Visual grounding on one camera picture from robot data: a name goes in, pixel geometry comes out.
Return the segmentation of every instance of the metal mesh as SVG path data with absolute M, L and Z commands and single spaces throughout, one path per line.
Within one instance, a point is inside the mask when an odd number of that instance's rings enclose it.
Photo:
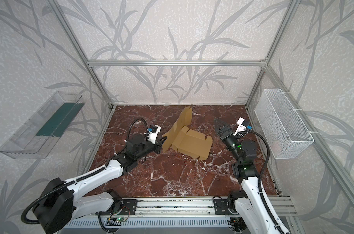
M 281 89 L 264 89 L 255 114 L 275 159 L 294 158 L 314 142 Z

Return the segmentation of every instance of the wall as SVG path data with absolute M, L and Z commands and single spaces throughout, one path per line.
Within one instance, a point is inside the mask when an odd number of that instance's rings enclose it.
M 264 59 L 288 1 L 59 0 L 89 59 Z M 102 67 L 114 103 L 244 104 L 258 67 Z
M 86 104 L 46 159 L 0 153 L 0 234 L 42 233 L 21 223 L 21 212 L 49 180 L 80 173 L 109 112 L 46 9 L 44 1 L 0 0 L 0 147 L 56 91 L 81 93 Z
M 354 1 L 299 5 L 270 65 L 354 180 Z M 253 117 L 264 88 L 267 77 Z M 354 208 L 313 146 L 270 163 L 307 233 L 354 233 Z

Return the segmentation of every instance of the cardboard box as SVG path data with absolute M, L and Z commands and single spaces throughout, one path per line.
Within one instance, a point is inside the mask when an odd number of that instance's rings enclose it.
M 193 158 L 206 160 L 212 147 L 212 137 L 205 138 L 204 133 L 190 130 L 186 125 L 191 124 L 193 109 L 190 106 L 183 109 L 172 128 L 163 136 L 167 136 L 163 144 L 163 153 L 170 147 L 175 151 Z

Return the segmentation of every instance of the robotic arm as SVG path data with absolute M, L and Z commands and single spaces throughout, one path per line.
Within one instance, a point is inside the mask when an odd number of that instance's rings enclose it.
M 241 216 L 251 234 L 288 234 L 288 229 L 275 212 L 261 182 L 269 160 L 268 143 L 260 134 L 251 130 L 249 122 L 243 118 L 238 120 L 239 127 L 235 133 L 228 123 L 220 119 L 215 119 L 214 122 L 217 135 L 236 159 L 236 163 L 232 165 L 233 174 L 243 188 L 243 191 L 232 192 L 229 195 L 227 199 L 229 211 L 237 212 Z M 255 142 L 247 139 L 241 142 L 238 140 L 248 133 L 257 135 L 267 148 L 267 157 L 260 174 L 254 166 L 254 159 L 257 156 Z
M 146 133 L 134 134 L 129 139 L 130 130 L 137 120 L 142 120 Z M 59 178 L 51 180 L 41 197 L 31 203 L 21 214 L 21 221 L 26 224 L 41 224 L 46 234 L 52 234 L 63 228 L 69 221 L 100 211 L 116 213 L 121 209 L 121 197 L 114 191 L 83 197 L 85 194 L 118 178 L 137 166 L 137 161 L 155 152 L 159 154 L 166 137 L 157 138 L 161 127 L 151 125 L 138 118 L 130 125 L 125 147 L 109 161 L 92 171 L 75 178 L 62 181 Z M 30 220 L 26 214 L 33 209 L 37 220 Z

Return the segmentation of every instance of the transparent container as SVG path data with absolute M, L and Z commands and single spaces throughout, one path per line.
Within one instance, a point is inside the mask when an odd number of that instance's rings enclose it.
M 46 158 L 81 110 L 82 95 L 56 92 L 0 148 L 11 158 Z
M 315 141 L 281 89 L 264 89 L 255 113 L 275 159 L 294 158 Z

